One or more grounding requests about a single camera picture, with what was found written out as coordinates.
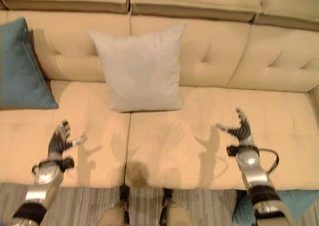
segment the black strap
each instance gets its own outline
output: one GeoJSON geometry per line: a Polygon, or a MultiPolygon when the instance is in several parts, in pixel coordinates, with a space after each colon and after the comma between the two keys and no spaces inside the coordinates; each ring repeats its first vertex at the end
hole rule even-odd
{"type": "Polygon", "coordinates": [[[41,224],[46,213],[46,208],[38,203],[24,203],[15,212],[13,218],[22,218],[35,221],[38,225],[41,224]]]}

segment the silver metal arm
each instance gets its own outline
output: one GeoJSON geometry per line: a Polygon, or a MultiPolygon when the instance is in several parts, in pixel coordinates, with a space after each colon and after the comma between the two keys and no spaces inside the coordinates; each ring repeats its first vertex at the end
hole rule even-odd
{"type": "Polygon", "coordinates": [[[260,165],[259,149],[254,145],[253,135],[246,115],[240,109],[236,109],[236,111],[240,118],[241,126],[239,128],[229,128],[219,123],[216,124],[216,127],[238,138],[239,145],[228,146],[227,153],[229,156],[236,156],[238,167],[242,172],[243,182],[248,194],[252,197],[256,212],[256,225],[294,226],[294,219],[288,206],[280,200],[269,173],[260,165]]]}
{"type": "Polygon", "coordinates": [[[64,171],[74,167],[72,158],[62,160],[64,150],[86,141],[82,136],[68,142],[70,126],[67,121],[62,122],[54,131],[48,151],[48,158],[38,166],[34,166],[34,183],[28,189],[25,201],[15,212],[7,226],[38,226],[46,211],[54,202],[58,188],[63,181],[64,171]]]}

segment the carpet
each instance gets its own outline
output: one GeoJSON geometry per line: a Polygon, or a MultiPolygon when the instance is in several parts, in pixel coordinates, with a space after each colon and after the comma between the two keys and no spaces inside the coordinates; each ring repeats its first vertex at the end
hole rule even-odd
{"type": "MultiPolygon", "coordinates": [[[[0,184],[0,217],[7,222],[23,201],[27,186],[0,184]]],[[[161,189],[131,189],[132,226],[158,226],[161,189]]],[[[104,211],[119,198],[119,189],[61,188],[46,214],[43,226],[96,226],[104,211]]],[[[189,210],[194,226],[235,226],[232,212],[235,190],[175,190],[173,199],[189,210]]],[[[319,200],[296,221],[296,226],[319,226],[319,200]]]]}

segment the throw pillow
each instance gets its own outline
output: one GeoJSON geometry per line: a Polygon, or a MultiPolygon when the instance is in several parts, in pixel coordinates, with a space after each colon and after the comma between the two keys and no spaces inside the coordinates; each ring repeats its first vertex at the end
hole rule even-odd
{"type": "Polygon", "coordinates": [[[0,109],[56,108],[35,60],[25,19],[0,25],[0,109]]]}
{"type": "Polygon", "coordinates": [[[88,30],[118,112],[177,110],[180,44],[186,24],[160,33],[114,37],[88,30]]]}

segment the back cushion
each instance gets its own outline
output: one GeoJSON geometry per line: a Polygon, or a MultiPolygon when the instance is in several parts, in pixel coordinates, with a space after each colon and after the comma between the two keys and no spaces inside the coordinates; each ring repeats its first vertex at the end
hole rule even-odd
{"type": "Polygon", "coordinates": [[[9,11],[7,21],[23,16],[46,77],[52,80],[104,82],[105,78],[86,33],[130,35],[127,14],[9,11]]]}
{"type": "Polygon", "coordinates": [[[226,87],[248,41],[250,25],[198,19],[132,16],[132,35],[187,23],[179,57],[180,85],[226,87]]]}
{"type": "Polygon", "coordinates": [[[252,26],[229,88],[308,92],[319,83],[319,32],[252,26]]]}

